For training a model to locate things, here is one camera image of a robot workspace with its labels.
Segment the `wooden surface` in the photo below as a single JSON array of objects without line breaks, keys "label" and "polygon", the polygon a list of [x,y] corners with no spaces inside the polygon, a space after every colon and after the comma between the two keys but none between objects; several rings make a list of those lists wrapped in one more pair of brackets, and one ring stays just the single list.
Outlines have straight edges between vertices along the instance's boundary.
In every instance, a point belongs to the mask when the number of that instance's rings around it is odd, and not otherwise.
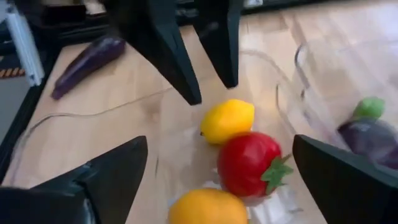
[{"label": "wooden surface", "polygon": [[[294,82],[294,55],[300,44],[314,39],[344,45],[396,39],[397,20],[398,4],[393,1],[346,1],[255,14],[241,19],[239,47],[266,53]],[[52,113],[95,114],[150,97],[104,115],[55,118],[44,123],[32,134],[25,148],[17,149],[5,184],[35,186],[134,136],[145,134],[149,141],[147,169],[127,223],[161,223],[153,219],[155,200],[179,194],[187,186],[197,187],[211,175],[215,151],[196,137],[197,125],[204,111],[229,97],[253,101],[260,111],[256,129],[277,138],[288,153],[292,133],[280,124],[274,99],[275,84],[283,82],[283,78],[277,76],[271,64],[244,56],[239,88],[227,92],[216,78],[193,28],[183,27],[181,33],[195,73],[202,80],[203,105],[190,107],[176,92],[167,91],[170,85],[130,47],[122,58],[84,80],[60,101],[53,101],[50,93],[55,80],[86,44],[65,47],[30,126]],[[288,183],[304,210],[300,216],[308,223],[324,223],[299,173],[289,177]],[[154,192],[159,193],[155,186],[160,186],[160,196],[154,197]]]}]

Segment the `lemon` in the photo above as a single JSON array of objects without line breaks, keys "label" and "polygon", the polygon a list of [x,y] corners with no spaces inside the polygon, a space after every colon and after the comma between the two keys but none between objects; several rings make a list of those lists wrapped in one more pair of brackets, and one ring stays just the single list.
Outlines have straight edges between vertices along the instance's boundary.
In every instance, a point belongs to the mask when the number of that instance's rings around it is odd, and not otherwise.
[{"label": "lemon", "polygon": [[231,193],[217,189],[191,190],[169,210],[170,224],[248,224],[246,207]]},{"label": "lemon", "polygon": [[254,122],[254,105],[228,100],[209,110],[200,131],[211,144],[223,144],[235,134],[250,131]]}]

